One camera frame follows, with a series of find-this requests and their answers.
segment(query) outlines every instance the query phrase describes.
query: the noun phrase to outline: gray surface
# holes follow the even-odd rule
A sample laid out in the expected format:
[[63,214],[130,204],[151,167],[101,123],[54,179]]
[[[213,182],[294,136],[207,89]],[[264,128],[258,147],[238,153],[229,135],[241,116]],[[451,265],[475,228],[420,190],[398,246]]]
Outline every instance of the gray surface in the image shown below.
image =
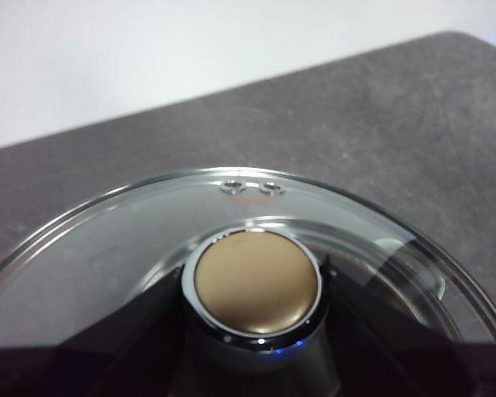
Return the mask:
[[111,187],[203,166],[338,185],[431,236],[496,303],[496,49],[445,33],[0,150],[0,256]]

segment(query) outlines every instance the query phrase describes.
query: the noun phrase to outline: metal bezel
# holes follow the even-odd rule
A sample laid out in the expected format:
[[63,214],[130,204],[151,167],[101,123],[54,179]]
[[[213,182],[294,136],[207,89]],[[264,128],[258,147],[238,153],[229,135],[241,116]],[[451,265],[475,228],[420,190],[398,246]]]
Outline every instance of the metal bezel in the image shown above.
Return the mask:
[[[215,242],[217,242],[221,238],[230,236],[231,234],[235,234],[238,232],[270,232],[273,234],[277,234],[277,235],[284,237],[284,238],[290,240],[291,242],[293,242],[296,246],[298,246],[305,253],[305,255],[310,260],[311,265],[312,265],[312,267],[316,273],[316,279],[317,279],[316,298],[314,299],[314,302],[313,302],[311,308],[308,310],[308,312],[301,318],[301,320],[297,321],[293,326],[276,331],[276,332],[269,332],[269,333],[242,332],[242,331],[236,330],[234,328],[230,328],[227,325],[216,320],[206,310],[203,303],[200,301],[200,298],[198,297],[198,293],[197,293],[197,290],[195,287],[195,282],[194,282],[195,270],[197,269],[200,257],[210,246],[212,246]],[[279,337],[279,336],[282,336],[282,335],[289,333],[289,332],[293,332],[296,329],[300,328],[305,323],[309,322],[311,317],[316,312],[316,309],[317,309],[319,302],[320,302],[320,298],[322,297],[322,276],[321,276],[320,271],[319,271],[319,266],[318,266],[316,257],[301,242],[299,242],[298,240],[294,239],[293,237],[287,235],[286,233],[274,230],[272,228],[235,227],[235,228],[227,229],[224,232],[219,232],[217,234],[214,234],[213,236],[211,236],[208,239],[206,239],[205,241],[203,241],[200,244],[200,246],[198,246],[193,251],[193,253],[189,256],[188,260],[186,261],[186,264],[184,267],[184,272],[182,274],[182,291],[184,292],[184,296],[185,296],[186,300],[188,300],[189,304],[191,304],[193,310],[210,327],[215,328],[216,330],[222,330],[224,332],[230,333],[230,334],[238,336],[238,337],[244,337],[244,338],[249,338],[249,339],[268,339],[268,338],[272,338],[272,337]]]

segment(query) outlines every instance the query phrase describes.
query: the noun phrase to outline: white wall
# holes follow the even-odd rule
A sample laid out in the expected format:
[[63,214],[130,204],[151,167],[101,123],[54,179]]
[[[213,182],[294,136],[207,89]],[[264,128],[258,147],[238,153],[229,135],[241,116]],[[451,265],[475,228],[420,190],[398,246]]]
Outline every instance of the white wall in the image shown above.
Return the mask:
[[496,0],[0,0],[0,147],[441,30]]

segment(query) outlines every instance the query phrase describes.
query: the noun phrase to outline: round button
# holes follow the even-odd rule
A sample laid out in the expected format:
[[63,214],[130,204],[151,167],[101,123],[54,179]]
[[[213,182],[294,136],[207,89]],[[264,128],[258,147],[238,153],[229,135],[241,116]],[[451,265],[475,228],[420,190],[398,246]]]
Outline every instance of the round button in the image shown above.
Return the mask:
[[219,323],[240,332],[278,332],[298,323],[315,303],[314,266],[286,237],[235,232],[200,256],[195,289]]

